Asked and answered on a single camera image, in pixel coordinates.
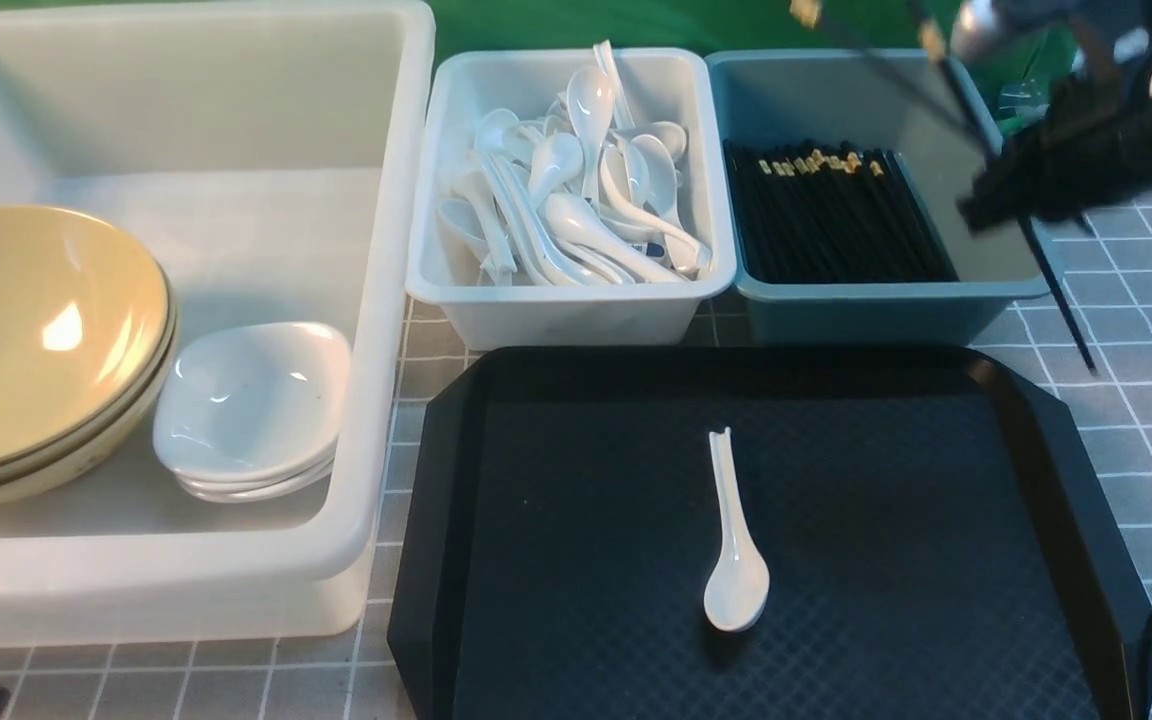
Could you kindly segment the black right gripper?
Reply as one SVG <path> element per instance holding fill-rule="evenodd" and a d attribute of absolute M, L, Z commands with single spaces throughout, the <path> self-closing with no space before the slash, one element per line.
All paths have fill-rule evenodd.
<path fill-rule="evenodd" d="M 1047 26 L 1069 29 L 1082 67 L 973 179 L 958 202 L 972 232 L 1064 222 L 1152 190 L 1152 1 L 967 1 L 956 53 L 979 59 Z"/>

